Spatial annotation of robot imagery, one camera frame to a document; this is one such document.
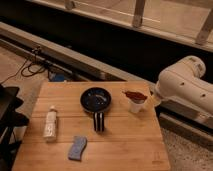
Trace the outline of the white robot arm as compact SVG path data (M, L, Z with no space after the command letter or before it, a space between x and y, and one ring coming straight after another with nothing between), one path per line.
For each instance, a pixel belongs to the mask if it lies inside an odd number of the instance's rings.
M160 72L153 96L159 102L176 98L196 106L196 121L213 131L213 84L201 79L205 72L200 58L186 56Z

